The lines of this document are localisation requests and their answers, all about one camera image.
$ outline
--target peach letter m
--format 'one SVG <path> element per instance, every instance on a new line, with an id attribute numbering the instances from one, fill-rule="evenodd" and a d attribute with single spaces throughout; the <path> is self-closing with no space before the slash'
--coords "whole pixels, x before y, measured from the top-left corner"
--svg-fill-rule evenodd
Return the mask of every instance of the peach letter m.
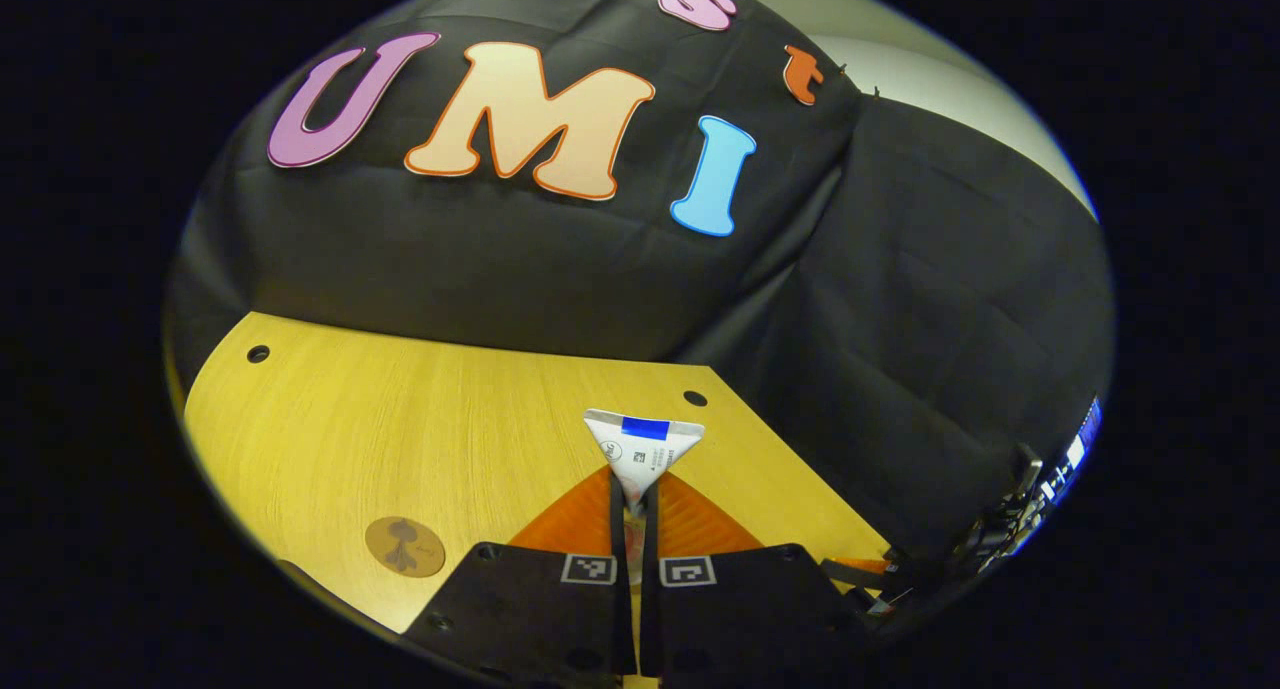
<path id="1" fill-rule="evenodd" d="M 653 85 L 630 70 L 598 69 L 554 97 L 547 95 L 543 56 L 531 46 L 483 42 L 467 47 L 471 69 L 426 143 L 404 155 L 417 174 L 462 177 L 480 165 L 471 138 L 488 117 L 494 170 L 515 177 L 547 142 L 554 155 L 534 168 L 544 190 L 586 200 L 618 191 L 613 160 L 631 115 L 654 96 Z"/>

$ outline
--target round coaster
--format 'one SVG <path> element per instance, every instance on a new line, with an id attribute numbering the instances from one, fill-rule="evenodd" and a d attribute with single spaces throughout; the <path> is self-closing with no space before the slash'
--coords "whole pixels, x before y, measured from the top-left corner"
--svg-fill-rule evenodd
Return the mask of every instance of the round coaster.
<path id="1" fill-rule="evenodd" d="M 401 576 L 431 576 L 444 566 L 440 538 L 412 519 L 379 519 L 365 530 L 365 546 L 380 565 Z"/>

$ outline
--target wooden tabletop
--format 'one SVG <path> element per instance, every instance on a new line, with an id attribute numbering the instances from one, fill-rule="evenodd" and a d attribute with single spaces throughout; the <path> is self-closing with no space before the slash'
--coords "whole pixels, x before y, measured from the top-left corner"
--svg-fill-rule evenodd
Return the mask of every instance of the wooden tabletop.
<path id="1" fill-rule="evenodd" d="M 250 361 L 260 346 L 269 353 Z M 765 546 L 799 542 L 818 561 L 888 549 L 705 366 L 468 347 L 253 312 L 205 362 L 186 421 L 210 482 L 266 553 L 402 633 L 467 548 L 507 542 L 605 464 L 582 421 L 588 409 L 705 425 L 671 471 Z M 433 531 L 442 569 L 406 576 L 375 556 L 366 530 L 387 517 Z M 406 551 L 430 552 L 425 543 Z"/>

